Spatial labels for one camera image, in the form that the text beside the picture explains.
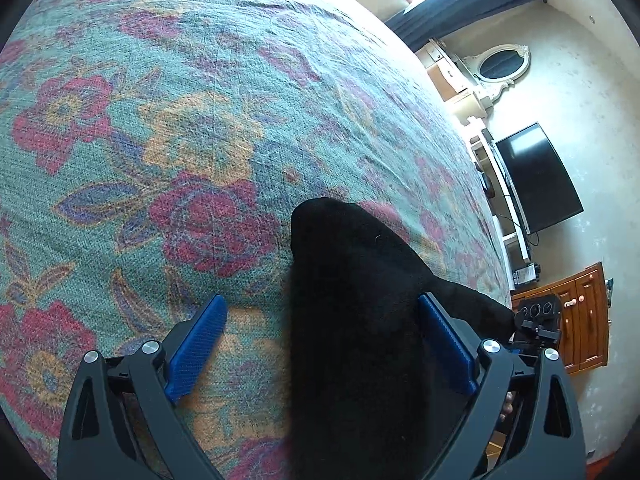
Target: black cord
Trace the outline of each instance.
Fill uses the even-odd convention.
[[[524,234],[524,231],[522,230],[522,227],[520,227],[518,224],[516,224],[516,222],[513,221],[512,218],[509,218],[508,216],[505,215],[501,215],[496,213],[496,216],[499,216],[501,218],[504,218],[505,220],[508,220],[509,222],[511,222],[513,225],[519,227],[519,229],[522,231],[522,233]],[[527,235],[524,235],[524,237],[527,239],[527,242],[529,242],[529,244],[533,245],[534,247],[538,247],[540,245],[540,235],[538,234],[538,232],[535,233],[536,237],[538,238],[536,240],[536,243],[533,243],[531,240],[529,240],[529,237]]]

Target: blue curtain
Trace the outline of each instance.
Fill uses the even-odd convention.
[[[413,51],[470,23],[533,0],[424,0],[385,24]]]

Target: bed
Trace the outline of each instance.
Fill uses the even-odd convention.
[[[34,0],[0,54],[0,176],[0,407],[52,479],[84,352],[163,338],[214,291],[226,332],[180,416],[227,479],[287,477],[308,198],[360,204],[509,301],[463,141],[353,0]]]

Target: teal fabric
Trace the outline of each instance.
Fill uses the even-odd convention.
[[[353,0],[35,0],[0,54],[0,405],[55,476],[82,354],[230,311],[178,407],[226,478],[287,477],[289,218],[357,202],[434,272],[508,286],[415,56]]]

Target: flat screen tv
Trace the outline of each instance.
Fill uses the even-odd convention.
[[[528,234],[584,211],[564,164],[539,124],[495,143]]]

